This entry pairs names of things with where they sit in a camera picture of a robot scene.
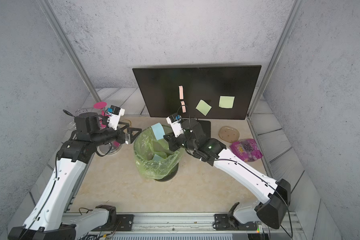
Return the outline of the blue sticky note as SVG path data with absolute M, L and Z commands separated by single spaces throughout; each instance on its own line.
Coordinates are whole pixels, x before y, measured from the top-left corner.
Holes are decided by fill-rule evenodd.
M 154 155 L 154 157 L 152 158 L 152 161 L 153 162 L 163 162 L 165 161 L 166 159 L 165 158 L 162 158 L 161 156 L 159 155 Z
M 166 133 L 165 133 L 165 130 L 164 130 L 162 124 L 160 124 L 160 123 L 154 124 L 151 126 L 151 128 L 152 128 L 153 134 L 157 141 L 164 138 L 164 135 Z

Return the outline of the green sticky note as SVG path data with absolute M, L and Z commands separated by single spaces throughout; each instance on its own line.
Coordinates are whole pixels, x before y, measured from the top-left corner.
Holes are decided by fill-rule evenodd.
M 222 109 L 232 109 L 234 105 L 235 97 L 232 96 L 220 96 L 219 107 Z
M 208 103 L 206 103 L 204 100 L 200 100 L 196 106 L 196 110 L 198 110 L 204 116 L 207 116 L 207 114 L 209 113 L 211 108 L 212 107 Z

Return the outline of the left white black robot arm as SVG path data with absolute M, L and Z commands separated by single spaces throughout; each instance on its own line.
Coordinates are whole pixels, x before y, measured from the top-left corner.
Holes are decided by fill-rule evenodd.
M 63 221 L 63 214 L 72 199 L 73 190 L 98 147 L 118 142 L 131 144 L 142 129 L 122 123 L 118 114 L 106 116 L 94 112 L 74 117 L 76 130 L 63 143 L 55 157 L 55 169 L 34 210 L 22 226 L 13 227 L 10 240 L 77 240 L 95 229 L 113 231 L 117 228 L 116 208 L 99 205 L 74 220 Z

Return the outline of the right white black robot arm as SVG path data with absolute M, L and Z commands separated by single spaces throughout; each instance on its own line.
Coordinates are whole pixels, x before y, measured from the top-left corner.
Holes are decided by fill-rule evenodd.
M 180 148 L 190 151 L 194 158 L 227 173 L 257 198 L 254 203 L 237 203 L 231 208 L 228 216 L 232 228 L 252 221 L 261 221 L 276 230 L 282 227 L 284 217 L 290 215 L 291 185 L 288 181 L 275 180 L 245 163 L 225 144 L 209 137 L 199 121 L 186 120 L 179 115 L 166 120 L 173 131 L 164 135 L 171 151 Z

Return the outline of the black monitor stand base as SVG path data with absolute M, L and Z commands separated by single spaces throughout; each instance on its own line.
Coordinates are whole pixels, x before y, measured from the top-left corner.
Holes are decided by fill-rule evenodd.
M 210 121 L 198 120 L 198 123 L 201 125 L 205 135 L 208 138 L 211 138 L 211 122 Z

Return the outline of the black computer monitor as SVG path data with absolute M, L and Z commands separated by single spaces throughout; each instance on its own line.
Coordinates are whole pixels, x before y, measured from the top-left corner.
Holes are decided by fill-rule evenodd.
M 179 113 L 199 119 L 244 120 L 261 71 L 260 65 L 224 67 L 134 68 L 133 73 L 151 117 Z M 184 99 L 179 99 L 183 86 Z M 219 107 L 220 96 L 235 97 L 232 109 Z M 204 116 L 196 106 L 204 100 L 212 108 Z M 182 113 L 181 101 L 187 112 Z

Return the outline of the green bag lined trash bin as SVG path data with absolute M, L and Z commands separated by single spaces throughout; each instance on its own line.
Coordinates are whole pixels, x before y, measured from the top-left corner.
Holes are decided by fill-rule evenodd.
M 143 130 L 134 141 L 136 166 L 143 178 L 167 182 L 177 174 L 182 152 L 171 151 L 164 138 L 158 139 L 159 134 L 172 132 L 170 126 L 157 123 Z

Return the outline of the brown oval soap dish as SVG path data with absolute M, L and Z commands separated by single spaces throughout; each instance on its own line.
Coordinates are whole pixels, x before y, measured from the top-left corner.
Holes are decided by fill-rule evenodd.
M 223 126 L 219 130 L 219 137 L 221 140 L 228 142 L 228 143 L 234 143 L 237 142 L 240 138 L 240 132 L 230 126 Z

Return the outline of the purple snack packet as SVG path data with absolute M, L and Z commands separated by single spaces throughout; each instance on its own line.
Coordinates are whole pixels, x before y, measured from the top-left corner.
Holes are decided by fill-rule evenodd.
M 244 162 L 255 162 L 263 157 L 256 141 L 246 139 L 234 142 L 230 145 L 231 151 Z

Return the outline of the left aluminium corner post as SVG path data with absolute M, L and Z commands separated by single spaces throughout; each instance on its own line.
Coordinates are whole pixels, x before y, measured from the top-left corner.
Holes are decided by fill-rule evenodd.
M 46 16 L 49 24 L 51 25 L 53 31 L 57 35 L 60 43 L 63 45 L 71 62 L 73 63 L 76 70 L 78 71 L 81 79 L 83 80 L 84 84 L 86 85 L 87 89 L 89 90 L 91 96 L 94 98 L 94 100 L 96 102 L 101 102 L 102 100 L 101 100 L 99 94 L 97 93 L 92 81 L 90 80 L 89 75 L 87 74 L 83 64 L 81 63 L 78 55 L 76 54 L 69 38 L 67 37 L 63 27 L 61 26 L 49 1 L 38 0 L 37 2 L 38 2 L 38 5 L 40 6 L 41 10 L 43 11 L 44 15 Z

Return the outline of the aluminium corner post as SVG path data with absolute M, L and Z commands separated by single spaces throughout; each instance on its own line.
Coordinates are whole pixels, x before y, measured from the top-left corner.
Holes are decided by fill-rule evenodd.
M 96 102 L 101 102 L 102 100 L 101 100 L 99 94 L 97 93 L 92 81 L 90 80 L 89 75 L 87 74 L 83 64 L 81 63 L 78 55 L 76 54 L 69 38 L 67 37 L 63 27 L 61 26 L 49 1 L 38 0 L 37 2 L 38 2 L 38 5 L 40 6 L 41 10 L 43 11 L 44 15 L 46 16 L 49 24 L 51 25 L 53 31 L 57 35 L 60 43 L 63 45 L 71 62 L 73 63 L 76 70 L 78 71 L 81 79 L 83 80 L 84 84 L 86 85 L 87 89 L 89 90 L 91 96 L 94 98 L 94 100 Z
M 264 93 L 270 79 L 271 76 L 273 74 L 273 71 L 276 68 L 276 65 L 279 61 L 279 58 L 283 52 L 283 49 L 286 45 L 286 42 L 288 41 L 288 38 L 293 30 L 293 27 L 297 21 L 297 18 L 301 12 L 301 9 L 304 5 L 305 1 L 303 0 L 296 0 L 294 1 L 294 4 L 292 6 L 292 9 L 290 11 L 290 14 L 287 18 L 286 24 L 282 30 L 282 34 L 280 35 L 280 38 L 278 40 L 278 43 L 276 45 L 276 48 L 274 50 L 274 53 L 271 57 L 270 63 L 268 64 L 264 77 L 260 82 L 259 87 L 257 88 L 256 94 L 253 97 L 253 101 L 249 107 L 248 113 L 247 113 L 247 117 L 248 119 L 255 113 L 255 110 L 257 108 L 257 105 L 260 101 L 260 98 L 262 96 L 262 94 Z

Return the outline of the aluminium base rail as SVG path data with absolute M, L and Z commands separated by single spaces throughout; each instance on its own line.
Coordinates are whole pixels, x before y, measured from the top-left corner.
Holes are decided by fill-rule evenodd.
M 89 232 L 110 240 L 305 240 L 295 213 L 287 215 L 280 229 L 250 222 L 234 229 L 226 214 L 216 213 L 121 213 L 110 230 L 99 227 Z

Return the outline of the right aluminium corner post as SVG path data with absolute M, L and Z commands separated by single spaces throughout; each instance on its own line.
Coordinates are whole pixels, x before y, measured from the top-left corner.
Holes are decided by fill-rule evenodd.
M 271 57 L 270 63 L 268 64 L 264 77 L 260 82 L 259 87 L 257 88 L 256 94 L 253 97 L 253 101 L 249 107 L 248 113 L 247 113 L 247 117 L 248 119 L 255 113 L 255 110 L 257 108 L 257 105 L 260 101 L 260 98 L 262 96 L 262 94 L 264 93 L 270 79 L 271 76 L 273 74 L 273 71 L 276 68 L 276 65 L 279 61 L 279 58 L 283 52 L 283 49 L 286 45 L 286 42 L 288 41 L 288 38 L 293 30 L 293 27 L 297 21 L 297 18 L 301 12 L 301 9 L 304 5 L 305 1 L 303 0 L 296 0 L 294 1 L 294 4 L 292 6 L 292 9 L 290 11 L 290 14 L 287 18 L 286 24 L 282 30 L 282 34 L 280 35 L 280 38 L 278 40 L 278 43 L 276 45 L 276 48 L 274 50 L 274 53 Z

